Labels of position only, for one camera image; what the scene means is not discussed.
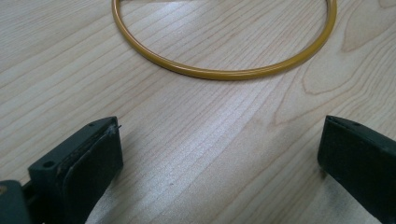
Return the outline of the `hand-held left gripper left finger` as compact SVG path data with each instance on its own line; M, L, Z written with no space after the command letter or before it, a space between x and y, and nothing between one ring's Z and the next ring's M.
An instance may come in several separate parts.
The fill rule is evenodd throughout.
M123 167L118 120L93 121L28 168L35 224L84 224Z

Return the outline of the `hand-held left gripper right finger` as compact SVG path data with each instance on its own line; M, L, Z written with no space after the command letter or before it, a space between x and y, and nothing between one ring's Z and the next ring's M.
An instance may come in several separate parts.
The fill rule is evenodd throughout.
M318 164L382 224L396 224L396 141L358 122L328 116Z

